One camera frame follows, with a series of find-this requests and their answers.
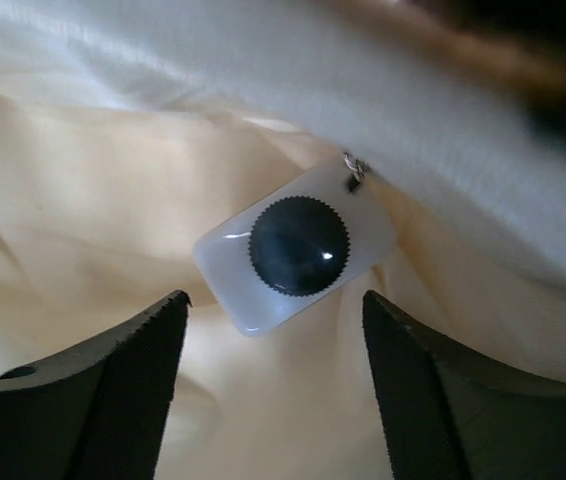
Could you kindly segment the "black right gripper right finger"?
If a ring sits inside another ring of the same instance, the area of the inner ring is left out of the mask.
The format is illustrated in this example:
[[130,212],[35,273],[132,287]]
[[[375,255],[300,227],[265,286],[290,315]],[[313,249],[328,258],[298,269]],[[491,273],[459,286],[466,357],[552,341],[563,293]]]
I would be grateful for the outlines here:
[[566,479],[566,383],[485,356],[374,291],[363,331],[396,479]]

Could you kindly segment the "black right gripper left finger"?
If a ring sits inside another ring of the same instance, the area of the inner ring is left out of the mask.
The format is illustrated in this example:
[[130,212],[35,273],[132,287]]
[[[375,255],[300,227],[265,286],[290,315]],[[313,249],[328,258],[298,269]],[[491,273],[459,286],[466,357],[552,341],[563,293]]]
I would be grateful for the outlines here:
[[0,479],[152,479],[189,296],[0,375]]

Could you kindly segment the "white bottle black cap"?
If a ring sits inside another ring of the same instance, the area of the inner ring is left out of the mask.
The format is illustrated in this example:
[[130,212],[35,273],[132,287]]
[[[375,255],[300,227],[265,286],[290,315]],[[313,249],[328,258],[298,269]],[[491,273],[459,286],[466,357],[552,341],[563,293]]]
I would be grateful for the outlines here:
[[396,243],[369,167],[321,162],[204,234],[195,264],[239,332],[261,336],[381,263]]

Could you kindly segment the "orange canvas bag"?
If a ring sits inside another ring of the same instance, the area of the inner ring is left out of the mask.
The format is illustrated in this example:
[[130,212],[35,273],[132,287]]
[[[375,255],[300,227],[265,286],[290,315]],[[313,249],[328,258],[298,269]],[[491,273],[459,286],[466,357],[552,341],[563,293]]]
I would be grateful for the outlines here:
[[[162,479],[381,479],[370,287],[566,381],[566,151],[497,88],[547,50],[377,1],[0,1],[0,373],[174,289],[195,301]],[[351,148],[389,179],[398,250],[262,339],[190,253]]]

